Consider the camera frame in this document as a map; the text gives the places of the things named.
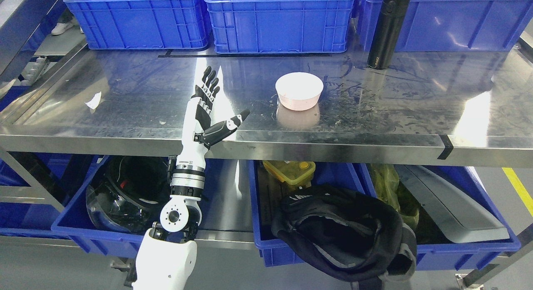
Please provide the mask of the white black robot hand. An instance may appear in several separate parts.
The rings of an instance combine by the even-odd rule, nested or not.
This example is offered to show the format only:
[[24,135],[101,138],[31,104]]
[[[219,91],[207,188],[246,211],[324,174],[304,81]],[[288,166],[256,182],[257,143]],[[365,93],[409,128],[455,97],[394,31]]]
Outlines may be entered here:
[[236,132],[251,113],[246,109],[213,124],[211,113],[220,89],[217,72],[207,66],[200,75],[200,81],[194,84],[194,93],[185,110],[181,136],[183,149],[179,154],[182,159],[188,155],[204,157],[211,146]]

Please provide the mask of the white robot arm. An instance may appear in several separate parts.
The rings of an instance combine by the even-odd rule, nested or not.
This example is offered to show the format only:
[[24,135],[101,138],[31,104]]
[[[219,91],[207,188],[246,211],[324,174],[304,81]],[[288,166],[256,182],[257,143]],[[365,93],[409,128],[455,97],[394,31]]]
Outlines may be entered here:
[[195,242],[202,221],[199,207],[205,186],[205,158],[169,158],[169,201],[163,206],[158,222],[143,237],[132,282],[134,290],[182,290],[194,270],[197,259]]

